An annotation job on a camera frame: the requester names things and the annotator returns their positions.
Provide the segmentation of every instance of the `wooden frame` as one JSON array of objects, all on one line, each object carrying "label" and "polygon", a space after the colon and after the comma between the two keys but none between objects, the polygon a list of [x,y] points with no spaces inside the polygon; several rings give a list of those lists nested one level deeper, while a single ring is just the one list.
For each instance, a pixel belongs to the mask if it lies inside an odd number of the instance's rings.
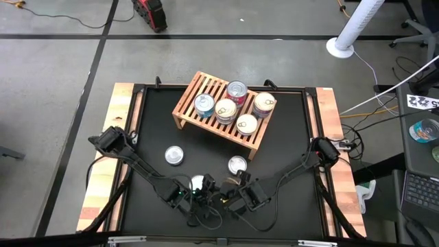
[{"label": "wooden frame", "polygon": [[[189,122],[195,126],[218,134],[221,137],[234,141],[239,145],[250,148],[248,159],[252,160],[261,145],[262,137],[265,134],[272,112],[264,119],[259,118],[256,131],[252,135],[245,137],[238,132],[235,121],[225,126],[216,121],[215,115],[204,119],[200,118],[194,109],[193,101],[195,97],[201,93],[209,93],[215,99],[215,102],[220,99],[225,99],[227,95],[227,84],[228,82],[225,80],[200,71],[197,72],[191,83],[188,85],[185,93],[183,93],[180,101],[177,103],[177,106],[172,111],[172,116],[179,129],[182,129],[185,126],[185,123]],[[243,114],[252,113],[252,106],[256,95],[258,95],[258,93],[247,90],[246,101],[241,109],[238,109],[238,115],[236,118]]]},{"label": "wooden frame", "polygon": [[[115,84],[103,127],[104,130],[109,126],[125,128],[133,88],[133,83]],[[320,119],[325,136],[331,139],[341,139],[343,137],[343,132],[340,118],[338,117],[338,109],[335,103],[333,90],[328,88],[317,88],[316,92],[318,97],[318,108],[320,109]],[[136,104],[134,105],[133,118],[130,125],[131,130],[134,130],[137,125],[139,105],[142,100],[141,95],[142,94],[139,93],[136,96]],[[314,136],[317,136],[317,116],[314,113],[315,106],[311,96],[308,97],[308,105],[313,134]],[[348,160],[348,155],[345,152],[341,154],[341,157]],[[115,177],[116,164],[117,161],[115,159],[104,158],[100,162],[97,162],[93,167],[84,204],[82,205],[77,230],[86,228],[107,203],[110,197],[112,182]],[[126,169],[123,168],[121,178],[123,178],[124,171],[126,171]],[[359,210],[359,202],[355,191],[351,167],[344,161],[339,161],[332,167],[331,173],[338,207],[354,228],[360,234],[366,236],[363,218]],[[116,222],[119,217],[119,209],[121,208],[120,202],[121,201],[119,200],[113,210],[110,230],[117,229]],[[325,206],[325,211],[329,235],[335,236],[333,215],[327,205]]]}]

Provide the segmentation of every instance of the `black tabletop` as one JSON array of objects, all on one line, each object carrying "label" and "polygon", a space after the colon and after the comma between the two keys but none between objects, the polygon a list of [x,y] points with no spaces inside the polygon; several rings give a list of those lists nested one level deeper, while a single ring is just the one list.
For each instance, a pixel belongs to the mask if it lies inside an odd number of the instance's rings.
[{"label": "black tabletop", "polygon": [[[396,89],[396,94],[398,97],[399,112],[401,115],[419,111],[419,109],[410,108],[407,105],[407,94],[413,95],[407,83],[398,87]],[[439,89],[430,89],[427,97],[439,99]],[[437,163],[431,155],[431,150],[439,145],[439,139],[429,143],[419,143],[413,140],[409,134],[410,126],[427,118],[439,121],[439,116],[429,111],[400,118],[405,153],[405,165],[407,170],[416,174],[439,178],[439,163]]]},{"label": "black tabletop", "polygon": [[[148,89],[139,129],[137,152],[163,175],[184,173],[189,176],[209,173],[220,185],[231,177],[228,160],[234,155],[247,158],[250,150],[207,130],[186,123],[177,129],[171,112],[180,99],[181,90]],[[252,178],[272,175],[290,163],[297,163],[307,149],[309,136],[301,94],[274,94],[277,105],[254,159],[248,161]],[[171,145],[185,152],[184,161],[172,167],[165,161],[165,150]],[[188,227],[180,212],[170,209],[157,198],[151,185],[133,174],[122,231],[159,236],[228,237],[240,239],[320,239],[322,222],[312,172],[299,176],[281,187],[278,221],[266,233],[256,232],[244,222],[224,218],[222,227],[210,231],[201,226]],[[260,228],[270,225],[274,203],[244,216]],[[217,222],[205,222],[209,226]]]}]

